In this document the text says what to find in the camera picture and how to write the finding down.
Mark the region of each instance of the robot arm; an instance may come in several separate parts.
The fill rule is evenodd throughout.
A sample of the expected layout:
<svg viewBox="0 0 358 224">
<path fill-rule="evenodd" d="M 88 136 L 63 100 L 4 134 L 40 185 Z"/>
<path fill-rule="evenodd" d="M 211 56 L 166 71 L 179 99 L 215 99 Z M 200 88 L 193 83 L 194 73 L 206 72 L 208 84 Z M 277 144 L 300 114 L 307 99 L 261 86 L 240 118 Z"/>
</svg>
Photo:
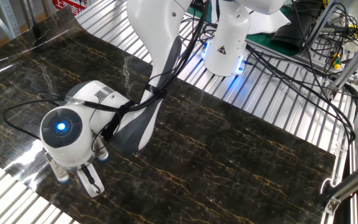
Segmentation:
<svg viewBox="0 0 358 224">
<path fill-rule="evenodd" d="M 285 0 L 223 0 L 219 1 L 219 24 L 215 37 L 208 43 L 202 56 L 205 67 L 219 76 L 241 75 L 247 58 L 246 37 L 251 18 L 246 9 L 273 14 Z"/>
<path fill-rule="evenodd" d="M 251 5 L 261 2 L 261 6 Z M 240 56 L 237 58 L 236 53 L 243 53 L 249 28 L 249 14 L 245 6 L 270 13 L 280 5 L 277 2 L 283 0 L 221 1 L 222 19 L 216 41 L 210 47 L 212 52 L 207 54 L 210 55 L 207 59 L 214 58 L 217 54 L 213 53 L 216 51 L 219 56 L 230 55 L 216 64 L 224 65 L 226 60 L 232 59 L 238 62 Z M 127 2 L 129 21 L 153 60 L 152 74 L 140 101 L 141 105 L 157 96 L 158 90 L 166 81 L 174 77 L 172 71 L 181 54 L 180 22 L 190 3 L 191 0 Z M 226 48 L 227 53 L 219 50 L 222 47 L 223 50 Z M 156 98 L 147 106 L 135 110 L 134 102 L 99 81 L 79 84 L 66 97 L 71 100 L 66 105 L 51 110 L 43 119 L 40 127 L 41 141 L 57 179 L 64 182 L 68 180 L 67 171 L 77 172 L 89 195 L 95 197 L 103 192 L 104 187 L 92 162 L 95 158 L 101 161 L 108 158 L 100 135 L 121 152 L 132 153 L 143 149 L 153 133 L 163 98 Z M 85 101 L 118 109 L 95 109 L 86 106 Z"/>
</svg>

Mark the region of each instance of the red sign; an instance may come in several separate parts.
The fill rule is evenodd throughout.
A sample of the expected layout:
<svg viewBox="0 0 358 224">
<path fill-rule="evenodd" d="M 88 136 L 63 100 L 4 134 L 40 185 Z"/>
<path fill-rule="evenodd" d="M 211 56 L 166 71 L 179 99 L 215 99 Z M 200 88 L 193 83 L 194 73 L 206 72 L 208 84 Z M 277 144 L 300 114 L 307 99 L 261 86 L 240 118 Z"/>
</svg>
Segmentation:
<svg viewBox="0 0 358 224">
<path fill-rule="evenodd" d="M 73 15 L 76 16 L 78 13 L 80 13 L 82 10 L 86 9 L 88 5 L 87 0 L 52 0 L 52 4 L 57 8 L 58 10 L 61 10 L 65 6 L 70 6 L 71 11 L 73 12 Z"/>
</svg>

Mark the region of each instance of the marble surface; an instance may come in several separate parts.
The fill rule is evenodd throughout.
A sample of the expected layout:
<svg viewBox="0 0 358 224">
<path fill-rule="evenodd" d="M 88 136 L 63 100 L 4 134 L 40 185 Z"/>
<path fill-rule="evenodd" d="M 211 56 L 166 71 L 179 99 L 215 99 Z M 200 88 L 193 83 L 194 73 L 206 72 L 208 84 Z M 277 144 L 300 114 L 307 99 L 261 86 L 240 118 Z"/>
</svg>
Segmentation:
<svg viewBox="0 0 358 224">
<path fill-rule="evenodd" d="M 0 167 L 80 223 L 319 223 L 322 181 L 333 155 L 177 81 L 163 102 L 147 147 L 94 165 L 106 188 L 89 198 L 77 176 L 61 185 L 40 141 L 2 120 L 2 112 L 100 80 L 138 101 L 151 66 L 84 31 L 59 11 L 0 48 Z M 52 105 L 9 113 L 39 134 Z"/>
</svg>

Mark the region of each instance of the blue light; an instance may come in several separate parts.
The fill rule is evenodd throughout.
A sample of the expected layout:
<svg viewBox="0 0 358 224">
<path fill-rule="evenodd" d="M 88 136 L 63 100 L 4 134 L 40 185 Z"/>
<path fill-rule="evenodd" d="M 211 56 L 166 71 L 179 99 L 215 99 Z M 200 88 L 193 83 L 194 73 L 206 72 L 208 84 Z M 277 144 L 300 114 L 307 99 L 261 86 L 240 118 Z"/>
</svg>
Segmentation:
<svg viewBox="0 0 358 224">
<path fill-rule="evenodd" d="M 211 41 L 208 41 L 208 43 L 206 44 L 206 47 L 205 47 L 205 50 L 203 51 L 203 53 L 201 53 L 201 56 L 203 58 L 205 58 L 205 55 L 206 55 L 206 51 L 208 50 L 208 47 L 209 47 L 209 44 L 211 43 Z"/>
<path fill-rule="evenodd" d="M 237 64 L 236 74 L 242 74 L 242 68 L 241 68 L 242 59 L 244 59 L 244 56 L 241 56 L 240 61 Z"/>
<path fill-rule="evenodd" d="M 64 123 L 59 123 L 59 124 L 57 124 L 56 128 L 58 130 L 63 131 L 66 128 L 66 125 Z"/>
</svg>

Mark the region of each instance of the metal grating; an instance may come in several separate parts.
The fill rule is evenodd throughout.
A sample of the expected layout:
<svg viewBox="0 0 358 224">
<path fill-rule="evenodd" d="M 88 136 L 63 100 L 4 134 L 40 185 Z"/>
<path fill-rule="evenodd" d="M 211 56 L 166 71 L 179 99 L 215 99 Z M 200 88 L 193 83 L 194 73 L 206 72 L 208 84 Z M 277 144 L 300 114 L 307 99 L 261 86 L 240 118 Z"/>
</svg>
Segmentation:
<svg viewBox="0 0 358 224">
<path fill-rule="evenodd" d="M 0 168 L 0 224 L 79 224 Z"/>
</svg>

